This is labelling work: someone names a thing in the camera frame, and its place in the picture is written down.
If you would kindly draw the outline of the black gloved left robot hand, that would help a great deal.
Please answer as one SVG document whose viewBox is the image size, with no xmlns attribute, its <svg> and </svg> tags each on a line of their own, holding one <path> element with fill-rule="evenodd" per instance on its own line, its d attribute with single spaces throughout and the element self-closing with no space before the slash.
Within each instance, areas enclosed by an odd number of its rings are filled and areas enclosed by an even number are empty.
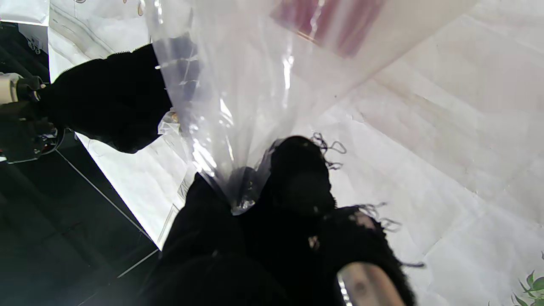
<svg viewBox="0 0 544 306">
<path fill-rule="evenodd" d="M 338 208 L 327 162 L 308 138 L 272 150 L 257 203 L 241 215 L 196 173 L 161 258 L 133 306 L 341 306 L 337 274 L 365 265 L 382 306 L 416 298 L 380 222 Z"/>
</svg>

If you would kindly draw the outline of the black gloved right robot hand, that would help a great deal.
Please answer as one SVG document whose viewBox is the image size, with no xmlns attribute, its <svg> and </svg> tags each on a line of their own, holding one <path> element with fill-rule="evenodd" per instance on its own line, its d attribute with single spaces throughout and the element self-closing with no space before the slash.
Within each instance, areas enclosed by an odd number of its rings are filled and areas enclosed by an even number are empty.
<svg viewBox="0 0 544 306">
<path fill-rule="evenodd" d="M 151 44 L 69 68 L 37 97 L 57 128 L 128 154 L 159 138 L 159 123 L 173 108 Z"/>
</svg>

